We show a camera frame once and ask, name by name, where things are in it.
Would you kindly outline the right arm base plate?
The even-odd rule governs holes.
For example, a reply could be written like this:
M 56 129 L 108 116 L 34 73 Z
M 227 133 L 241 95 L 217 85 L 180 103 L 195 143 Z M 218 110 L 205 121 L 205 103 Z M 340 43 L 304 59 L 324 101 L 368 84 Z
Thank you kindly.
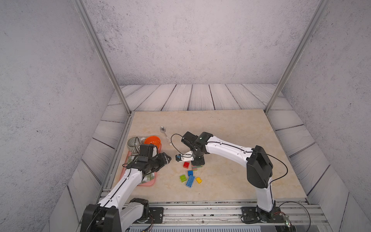
M 242 207 L 241 221 L 245 224 L 255 223 L 285 223 L 285 218 L 280 215 L 280 211 L 272 208 L 270 212 L 264 211 L 259 207 Z

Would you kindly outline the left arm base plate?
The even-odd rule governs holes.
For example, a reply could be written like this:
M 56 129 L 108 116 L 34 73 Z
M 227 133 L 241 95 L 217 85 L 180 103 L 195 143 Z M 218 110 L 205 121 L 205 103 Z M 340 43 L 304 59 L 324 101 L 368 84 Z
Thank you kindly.
M 161 224 L 163 222 L 163 207 L 145 207 L 142 217 L 134 221 L 134 224 Z

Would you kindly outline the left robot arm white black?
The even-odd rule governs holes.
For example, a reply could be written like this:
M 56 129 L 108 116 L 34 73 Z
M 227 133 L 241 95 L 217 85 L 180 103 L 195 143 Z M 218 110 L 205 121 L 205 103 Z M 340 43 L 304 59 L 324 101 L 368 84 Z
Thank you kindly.
M 148 200 L 134 198 L 127 207 L 124 205 L 146 175 L 158 172 L 171 160 L 166 153 L 159 153 L 155 145 L 141 145 L 139 154 L 130 163 L 124 164 L 124 175 L 110 193 L 97 204 L 86 207 L 80 231 L 125 232 L 134 222 L 147 220 Z

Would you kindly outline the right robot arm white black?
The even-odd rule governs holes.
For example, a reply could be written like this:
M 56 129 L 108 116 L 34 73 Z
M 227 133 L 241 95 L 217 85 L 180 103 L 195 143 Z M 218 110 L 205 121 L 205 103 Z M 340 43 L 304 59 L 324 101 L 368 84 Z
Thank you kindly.
M 257 212 L 272 214 L 275 209 L 275 200 L 271 189 L 273 164 L 262 147 L 238 146 L 207 132 L 203 132 L 199 136 L 191 134 L 188 139 L 184 137 L 182 142 L 190 148 L 193 163 L 204 164 L 205 154 L 215 154 L 244 167 L 247 181 L 256 190 Z

